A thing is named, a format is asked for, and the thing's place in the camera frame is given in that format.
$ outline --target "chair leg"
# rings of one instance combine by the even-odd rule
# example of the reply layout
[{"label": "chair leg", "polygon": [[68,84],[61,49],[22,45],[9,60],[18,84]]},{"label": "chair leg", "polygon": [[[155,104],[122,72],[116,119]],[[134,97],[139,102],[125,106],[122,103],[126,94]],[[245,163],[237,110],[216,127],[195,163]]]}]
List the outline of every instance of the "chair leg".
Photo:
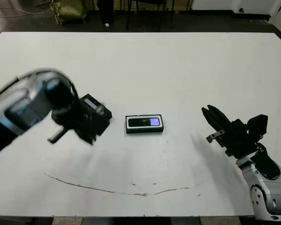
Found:
[{"label": "chair leg", "polygon": [[187,1],[187,5],[186,5],[186,11],[188,11],[188,7],[189,7],[189,2],[190,0]]},{"label": "chair leg", "polygon": [[139,13],[139,2],[138,1],[135,1],[136,3],[136,11],[137,11],[137,14]]},{"label": "chair leg", "polygon": [[160,16],[160,21],[159,21],[159,25],[158,25],[158,32],[160,31],[160,28],[161,28],[161,24],[162,24],[162,21],[163,21],[163,14],[165,12],[166,4],[167,4],[167,0],[164,0],[164,3],[163,3],[163,13]]},{"label": "chair leg", "polygon": [[130,17],[130,11],[131,11],[131,4],[132,4],[132,0],[130,0],[129,5],[128,5],[128,19],[127,19],[126,30],[128,30],[128,27],[129,27],[129,17]]},{"label": "chair leg", "polygon": [[171,15],[170,15],[170,21],[171,21],[171,22],[173,22],[174,4],[175,4],[175,0],[172,0],[172,13],[171,13]]}]

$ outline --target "white table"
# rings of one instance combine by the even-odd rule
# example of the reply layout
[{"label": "white table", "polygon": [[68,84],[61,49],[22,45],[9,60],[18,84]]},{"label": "white table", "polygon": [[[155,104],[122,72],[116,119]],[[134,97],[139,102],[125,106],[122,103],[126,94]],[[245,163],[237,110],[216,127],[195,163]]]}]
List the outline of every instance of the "white table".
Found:
[{"label": "white table", "polygon": [[[63,71],[113,119],[94,146],[73,131],[49,144],[58,126],[48,116],[4,149],[0,215],[252,215],[235,159],[205,140],[214,132],[201,112],[207,104],[231,120],[268,115],[262,143],[281,166],[281,41],[274,34],[0,35],[0,88],[42,67]],[[162,134],[125,134],[125,115],[150,113],[162,114]]]}]

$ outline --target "cell phone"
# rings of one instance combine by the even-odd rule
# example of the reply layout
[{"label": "cell phone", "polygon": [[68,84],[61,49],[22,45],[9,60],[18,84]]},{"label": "cell phone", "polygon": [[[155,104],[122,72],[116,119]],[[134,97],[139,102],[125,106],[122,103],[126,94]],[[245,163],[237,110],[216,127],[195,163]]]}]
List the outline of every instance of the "cell phone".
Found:
[{"label": "cell phone", "polygon": [[162,132],[163,119],[160,114],[126,116],[126,133]]}]

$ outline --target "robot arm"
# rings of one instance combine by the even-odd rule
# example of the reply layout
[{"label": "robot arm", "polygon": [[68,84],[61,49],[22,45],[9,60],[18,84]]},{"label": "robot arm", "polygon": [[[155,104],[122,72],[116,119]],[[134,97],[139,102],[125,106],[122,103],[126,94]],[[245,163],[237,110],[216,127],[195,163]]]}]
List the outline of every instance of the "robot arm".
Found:
[{"label": "robot arm", "polygon": [[281,222],[281,168],[268,156],[258,141],[266,133],[267,116],[259,115],[243,124],[240,119],[230,122],[217,108],[202,108],[208,123],[217,131],[207,137],[226,147],[225,153],[237,158],[252,200],[255,218]]},{"label": "robot arm", "polygon": [[52,111],[62,130],[51,143],[69,129],[92,144],[109,125],[111,112],[90,95],[79,99],[72,82],[56,70],[38,70],[16,78],[0,91],[0,151]]}]

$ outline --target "blue screen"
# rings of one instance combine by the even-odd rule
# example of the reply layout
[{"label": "blue screen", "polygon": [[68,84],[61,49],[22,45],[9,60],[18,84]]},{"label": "blue screen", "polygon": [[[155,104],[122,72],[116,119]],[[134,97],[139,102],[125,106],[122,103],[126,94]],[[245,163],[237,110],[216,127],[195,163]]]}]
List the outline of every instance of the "blue screen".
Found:
[{"label": "blue screen", "polygon": [[158,118],[150,118],[151,126],[159,126],[159,119]]}]

